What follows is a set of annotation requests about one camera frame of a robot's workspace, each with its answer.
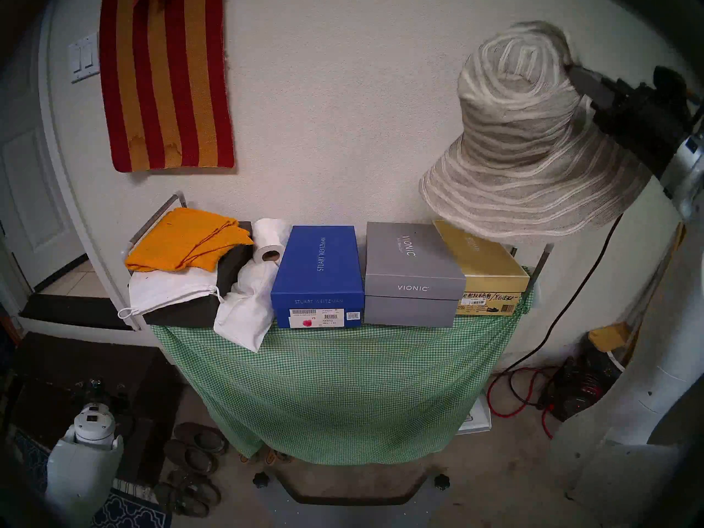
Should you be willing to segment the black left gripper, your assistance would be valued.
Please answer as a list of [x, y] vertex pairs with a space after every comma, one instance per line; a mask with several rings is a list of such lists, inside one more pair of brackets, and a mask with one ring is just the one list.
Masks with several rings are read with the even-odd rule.
[[83, 410], [93, 404], [105, 405], [113, 415], [132, 416], [132, 404], [126, 388], [119, 384], [117, 391], [110, 392], [101, 377], [92, 377], [77, 383], [77, 407]]

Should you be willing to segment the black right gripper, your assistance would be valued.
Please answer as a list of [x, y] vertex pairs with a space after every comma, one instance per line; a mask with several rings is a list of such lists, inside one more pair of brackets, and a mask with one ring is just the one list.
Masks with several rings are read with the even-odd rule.
[[631, 87], [583, 66], [570, 66], [570, 82], [591, 99], [597, 126], [633, 153], [650, 172], [665, 172], [692, 133], [694, 115], [685, 79], [670, 68], [655, 68], [653, 86]]

